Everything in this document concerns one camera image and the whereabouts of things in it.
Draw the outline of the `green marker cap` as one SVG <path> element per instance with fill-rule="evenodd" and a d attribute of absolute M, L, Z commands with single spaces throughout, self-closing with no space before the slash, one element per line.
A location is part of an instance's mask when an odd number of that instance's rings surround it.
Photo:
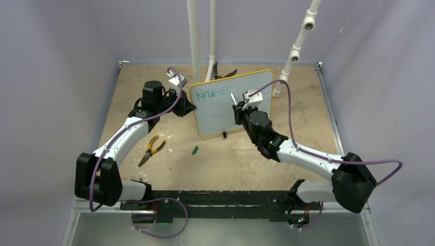
<path fill-rule="evenodd" d="M 195 146 L 194 149 L 192 150 L 192 155 L 195 155 L 198 151 L 199 147 Z"/>

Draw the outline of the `white green marker pen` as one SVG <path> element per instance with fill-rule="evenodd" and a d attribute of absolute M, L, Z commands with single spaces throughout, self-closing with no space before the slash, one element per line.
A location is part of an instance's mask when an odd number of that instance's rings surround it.
<path fill-rule="evenodd" d="M 234 95 L 232 93 L 230 93 L 230 96 L 231 96 L 231 100 L 233 102 L 233 105 L 237 106 L 238 103 L 236 102 Z"/>

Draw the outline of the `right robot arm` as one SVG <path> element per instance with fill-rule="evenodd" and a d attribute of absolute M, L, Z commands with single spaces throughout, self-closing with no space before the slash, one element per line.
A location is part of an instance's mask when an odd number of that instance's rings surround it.
<path fill-rule="evenodd" d="M 323 181 L 297 181 L 288 194 L 293 208 L 311 202 L 337 202 L 353 213 L 363 210 L 377 181 L 358 155 L 327 154 L 297 144 L 273 129 L 266 112 L 244 105 L 244 101 L 232 105 L 235 124 L 243 126 L 262 156 L 296 165 L 324 178 Z"/>

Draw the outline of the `yellow framed whiteboard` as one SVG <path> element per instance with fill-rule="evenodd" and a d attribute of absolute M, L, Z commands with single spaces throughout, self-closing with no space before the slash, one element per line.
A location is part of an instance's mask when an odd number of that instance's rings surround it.
<path fill-rule="evenodd" d="M 190 87 L 190 100 L 196 106 L 194 118 L 200 137 L 242 128 L 234 121 L 232 106 L 244 100 L 248 90 L 256 91 L 273 80 L 270 69 L 223 78 Z"/>

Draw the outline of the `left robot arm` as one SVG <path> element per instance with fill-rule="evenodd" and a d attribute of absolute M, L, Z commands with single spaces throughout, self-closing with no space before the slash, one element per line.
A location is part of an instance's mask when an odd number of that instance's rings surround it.
<path fill-rule="evenodd" d="M 172 112 L 184 117 L 196 109 L 183 90 L 186 83 L 186 78 L 175 76 L 169 80 L 170 88 L 166 90 L 159 81 L 145 82 L 142 97 L 135 102 L 122 127 L 103 146 L 77 158 L 76 197 L 106 206 L 133 200 L 141 210 L 151 207 L 151 185 L 122 180 L 119 167 L 133 147 L 151 132 L 160 116 Z"/>

